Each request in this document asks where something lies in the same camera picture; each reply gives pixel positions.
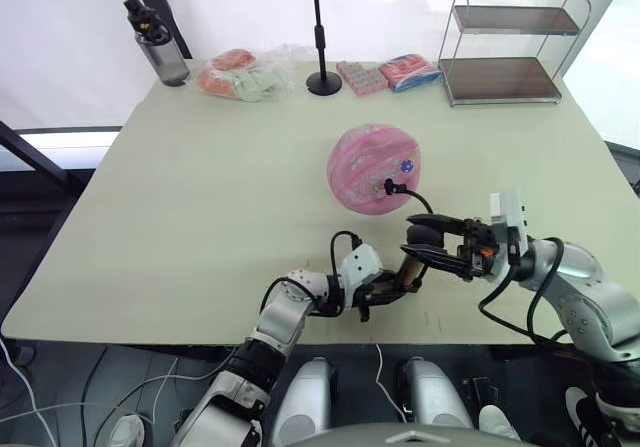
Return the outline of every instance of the table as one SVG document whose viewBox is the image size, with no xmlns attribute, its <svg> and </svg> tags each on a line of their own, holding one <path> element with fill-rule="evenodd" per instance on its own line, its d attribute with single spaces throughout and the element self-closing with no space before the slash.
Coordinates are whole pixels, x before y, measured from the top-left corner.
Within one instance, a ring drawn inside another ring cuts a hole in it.
<svg viewBox="0 0 640 447">
<path fill-rule="evenodd" d="M 638 199 L 604 142 L 560 82 L 559 105 L 450 108 L 441 85 L 357 98 L 303 87 L 249 104 L 157 83 L 97 169 L 30 285 L 5 336 L 127 344 L 239 343 L 272 279 L 328 271 L 328 243 L 351 229 L 388 268 L 403 257 L 416 201 L 381 217 L 348 211 L 325 166 L 349 128 L 384 122 L 418 140 L 419 191 L 437 213 L 488 220 L 489 194 L 519 187 L 529 232 L 588 248 L 640 296 Z M 338 257 L 346 255 L 340 245 Z M 485 319 L 493 286 L 429 271 L 419 293 L 338 319 L 310 318 L 303 343 L 516 343 Z M 532 294 L 513 286 L 493 311 L 522 324 Z M 538 330 L 560 328 L 541 303 Z"/>
</svg>

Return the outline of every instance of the floor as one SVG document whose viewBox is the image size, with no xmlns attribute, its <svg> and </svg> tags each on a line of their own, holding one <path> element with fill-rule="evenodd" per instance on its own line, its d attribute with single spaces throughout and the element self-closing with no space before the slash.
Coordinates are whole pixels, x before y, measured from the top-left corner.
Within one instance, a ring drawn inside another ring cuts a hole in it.
<svg viewBox="0 0 640 447">
<path fill-rule="evenodd" d="M 0 318 L 9 308 L 22 282 L 25 272 L 45 242 L 49 228 L 56 219 L 55 205 L 59 197 L 49 192 L 44 212 L 34 208 L 33 192 L 25 191 L 31 185 L 24 178 L 0 182 Z M 7 199 L 20 194 L 26 199 L 30 214 L 12 212 L 14 204 Z M 105 346 L 95 344 L 37 342 L 27 343 L 36 356 L 23 368 L 29 377 L 39 407 L 79 402 L 89 372 Z M 467 397 L 465 380 L 488 377 L 498 389 L 500 405 L 523 439 L 540 441 L 540 434 L 553 437 L 559 444 L 580 445 L 580 439 L 564 409 L 564 389 L 578 385 L 589 391 L 590 383 L 578 364 L 567 359 L 546 355 L 525 355 L 493 349 L 486 346 L 382 346 L 385 368 L 382 381 L 394 392 L 397 367 L 413 356 L 420 355 L 436 362 L 450 376 L 464 398 L 472 418 L 477 418 L 477 405 Z M 224 347 L 191 351 L 206 360 L 181 357 L 174 373 L 199 376 L 209 372 L 217 361 L 227 355 Z M 273 392 L 272 402 L 265 413 L 268 434 L 277 407 L 286 386 L 297 369 L 315 356 L 323 355 L 339 371 L 339 397 L 332 411 L 334 426 L 351 423 L 396 421 L 394 411 L 374 383 L 378 357 L 372 345 L 355 346 L 298 346 Z M 132 387 L 145 379 L 164 375 L 176 357 L 170 353 L 152 352 L 127 346 L 108 346 L 88 389 L 87 401 L 101 405 L 85 408 L 88 443 L 92 445 L 100 423 Z M 153 403 L 159 381 L 145 386 L 122 407 L 141 415 L 153 416 Z M 192 408 L 208 386 L 207 381 L 169 381 L 158 400 L 156 422 L 147 429 L 146 447 L 168 446 L 176 422 Z M 29 410 L 29 399 L 16 375 L 0 361 L 0 442 L 17 442 L 34 446 L 48 445 L 45 433 L 33 415 L 15 420 L 8 416 Z M 100 432 L 95 445 L 105 440 L 116 418 L 111 416 Z M 61 407 L 43 413 L 52 426 L 58 445 L 82 446 L 80 409 L 77 405 Z"/>
</svg>

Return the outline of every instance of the pink ball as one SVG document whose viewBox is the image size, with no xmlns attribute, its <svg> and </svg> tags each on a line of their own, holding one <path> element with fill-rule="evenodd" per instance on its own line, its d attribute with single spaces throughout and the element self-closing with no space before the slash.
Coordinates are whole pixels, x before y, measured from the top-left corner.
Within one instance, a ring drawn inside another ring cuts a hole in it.
<svg viewBox="0 0 640 447">
<path fill-rule="evenodd" d="M 365 124 L 348 130 L 327 164 L 327 178 L 336 199 L 348 209 L 381 215 L 409 201 L 404 194 L 387 195 L 384 181 L 407 184 L 420 180 L 420 149 L 405 131 L 385 124 Z"/>
</svg>

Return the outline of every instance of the metal shelf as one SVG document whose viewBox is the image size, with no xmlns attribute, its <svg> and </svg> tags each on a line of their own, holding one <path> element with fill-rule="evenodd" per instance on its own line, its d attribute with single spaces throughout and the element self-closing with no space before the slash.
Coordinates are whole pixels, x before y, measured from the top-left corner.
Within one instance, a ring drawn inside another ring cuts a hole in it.
<svg viewBox="0 0 640 447">
<path fill-rule="evenodd" d="M 580 28 L 559 7 L 456 5 L 453 16 L 464 34 L 578 35 Z"/>
<path fill-rule="evenodd" d="M 451 106 L 558 103 L 562 94 L 535 57 L 440 59 Z"/>
</svg>

